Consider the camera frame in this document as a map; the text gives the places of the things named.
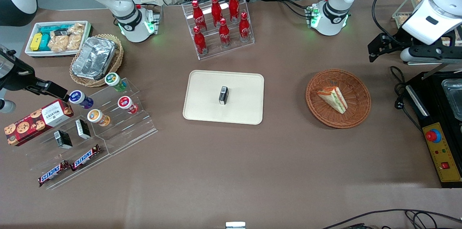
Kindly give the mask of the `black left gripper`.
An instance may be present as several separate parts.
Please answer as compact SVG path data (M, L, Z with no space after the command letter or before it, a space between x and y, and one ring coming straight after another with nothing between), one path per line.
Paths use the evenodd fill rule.
M427 45L412 37L406 31L399 29L396 35L380 33L376 40L368 44L369 62L373 63L379 56L390 54L390 47L403 44L400 53L401 60L412 64L461 63L461 29L454 29L445 33L431 45Z

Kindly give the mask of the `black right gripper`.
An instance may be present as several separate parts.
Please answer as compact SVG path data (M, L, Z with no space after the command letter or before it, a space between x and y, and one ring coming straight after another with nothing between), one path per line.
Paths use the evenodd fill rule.
M68 101L67 89L51 81L36 80L34 68L17 58L15 53L15 50L1 46L1 89L36 91L41 95Z

